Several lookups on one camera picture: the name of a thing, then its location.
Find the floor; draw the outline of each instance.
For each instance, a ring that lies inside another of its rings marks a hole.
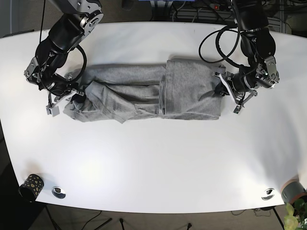
[[[121,8],[121,0],[100,0],[103,11],[106,13],[102,22],[131,22],[149,21],[152,12],[149,2],[137,1],[131,11]],[[39,30],[43,8],[42,0],[20,1],[20,31]],[[61,17],[48,1],[44,29],[49,29]],[[0,139],[3,137],[0,127]],[[10,162],[5,142],[0,144],[0,174],[3,168]],[[63,230],[81,230],[83,225],[99,213],[97,210],[79,209],[48,205],[53,219]],[[283,219],[284,206],[276,207]],[[113,220],[105,225],[104,230],[120,230],[120,218],[125,221],[126,230],[185,230],[188,223],[192,224],[191,230],[278,230],[282,229],[273,211],[246,210],[220,213],[199,214],[136,214],[103,211],[100,216],[89,222],[84,228],[91,230],[98,227],[108,218]],[[36,219],[30,230],[52,230],[53,227],[46,210]]]

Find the green leaf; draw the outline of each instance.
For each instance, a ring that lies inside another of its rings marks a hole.
[[[298,221],[294,216],[284,217],[284,229],[285,230],[295,230],[298,226]]]
[[[298,211],[298,213],[302,212],[302,209],[305,207],[305,201],[303,199],[297,199],[294,202],[294,208]]]
[[[286,210],[289,216],[293,216],[294,214],[294,208],[289,203],[286,204]]]

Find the black cable on floor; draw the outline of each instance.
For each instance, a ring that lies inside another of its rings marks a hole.
[[[275,207],[273,208],[273,211],[274,211],[274,213],[275,213],[275,215],[276,215],[276,217],[277,217],[277,219],[278,219],[278,221],[279,221],[281,227],[284,229],[283,222],[282,222],[282,220],[280,219],[280,217],[279,217],[279,215],[278,215],[278,213],[277,213]]]
[[[82,228],[81,230],[83,230],[83,229],[85,228],[85,226],[86,226],[91,220],[93,220],[93,219],[95,219],[96,217],[98,217],[101,213],[102,213],[102,211],[100,211],[96,216],[94,216],[93,218],[91,218],[90,220],[88,220],[88,221],[84,224],[84,226],[83,226],[83,228]]]
[[[48,209],[47,205],[46,205],[45,208],[46,208],[46,211],[47,211],[47,213],[48,213],[48,216],[49,216],[49,218],[50,218],[50,220],[51,220],[51,223],[52,223],[54,229],[55,229],[55,230],[62,230],[62,229],[59,227],[59,225],[58,225],[58,224],[54,221],[54,219],[52,218],[52,216],[51,216],[51,214],[50,214],[50,212],[49,212],[49,209]]]

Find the metal bracket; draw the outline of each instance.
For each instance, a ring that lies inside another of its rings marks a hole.
[[[277,72],[275,58],[273,56],[269,56],[268,58],[265,59],[265,64],[267,66],[269,78],[273,82],[278,83],[279,82],[279,74]]]
[[[34,57],[34,58],[32,58],[30,65],[28,66],[28,68],[24,72],[25,77],[29,78],[30,76],[32,76],[36,67],[38,67],[38,61],[37,61],[36,57]]]
[[[84,92],[80,92],[78,90],[72,89],[69,94],[63,97],[56,97],[54,100],[55,103],[50,102],[51,106],[50,105],[46,106],[47,114],[52,115],[52,116],[59,115],[59,103],[61,103],[62,101],[69,101],[76,94],[80,96],[84,96]]]

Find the metal grommet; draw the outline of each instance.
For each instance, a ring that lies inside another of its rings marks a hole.
[[[263,200],[270,200],[275,195],[275,190],[273,188],[268,188],[264,191],[263,196],[261,197]]]
[[[52,194],[56,197],[56,198],[59,198],[59,199],[64,199],[65,196],[66,196],[66,193],[65,191],[60,188],[60,187],[53,187],[52,188]]]

